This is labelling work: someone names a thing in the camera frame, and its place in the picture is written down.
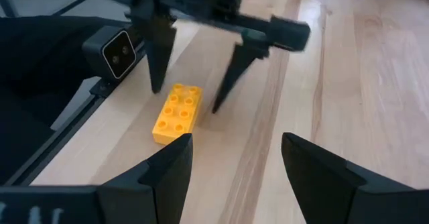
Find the lego stud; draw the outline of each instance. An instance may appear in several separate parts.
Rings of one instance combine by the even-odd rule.
[[[166,121],[159,121],[157,126],[159,129],[166,129],[167,128],[167,122]]]
[[[180,112],[180,117],[183,118],[183,119],[188,118],[189,117],[189,112],[186,111],[186,110],[181,111]]]
[[[189,92],[190,92],[190,94],[192,94],[192,95],[197,95],[197,94],[198,94],[198,88],[196,88],[196,87],[191,87],[191,88],[189,89]]]
[[[175,131],[177,131],[177,132],[179,132],[179,133],[182,133],[182,132],[184,131],[184,127],[183,127],[183,125],[182,125],[182,124],[177,124],[177,125],[174,127],[174,130],[175,130]]]
[[[173,108],[166,107],[163,112],[165,115],[171,115],[171,114],[173,114]]]
[[[185,105],[187,106],[192,106],[194,104],[194,99],[188,97],[187,99],[185,99]]]
[[[173,86],[173,89],[174,89],[175,92],[179,93],[179,92],[181,92],[183,90],[183,85],[182,84],[175,84]]]
[[[171,103],[178,103],[178,101],[179,101],[179,96],[178,95],[173,94],[173,95],[170,96],[170,102]]]

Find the light wooden surface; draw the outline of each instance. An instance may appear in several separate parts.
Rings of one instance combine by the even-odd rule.
[[[182,223],[304,223],[285,131],[429,188],[429,0],[243,0],[242,11],[307,21],[305,53],[272,49],[213,115],[239,37],[179,21],[162,92],[151,93],[144,59],[34,184],[100,184],[158,151],[151,129],[180,82],[204,89]]]

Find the robotic arm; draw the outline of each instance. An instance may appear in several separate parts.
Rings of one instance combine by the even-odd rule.
[[[242,44],[236,44],[233,57],[221,83],[212,112],[215,113],[227,95],[256,59],[269,56],[274,46],[289,51],[302,51],[308,41],[310,28],[272,16],[270,21],[239,13],[241,0],[114,0],[128,5],[126,16],[143,36],[151,87],[161,90],[176,37],[172,22],[178,18],[191,19],[241,34]]]

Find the lego duplo block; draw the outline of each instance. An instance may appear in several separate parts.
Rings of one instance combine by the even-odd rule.
[[[155,142],[169,144],[183,133],[192,133],[201,102],[201,88],[174,85],[152,130]]]

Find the wood grain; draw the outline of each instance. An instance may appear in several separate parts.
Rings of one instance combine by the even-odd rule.
[[[285,131],[429,188],[428,0],[243,0],[241,11],[308,22],[306,51],[256,60],[213,115],[239,37],[179,21],[161,93],[143,59],[33,184],[103,183],[158,151],[151,129],[180,82],[204,89],[182,223],[305,223],[280,153]]]

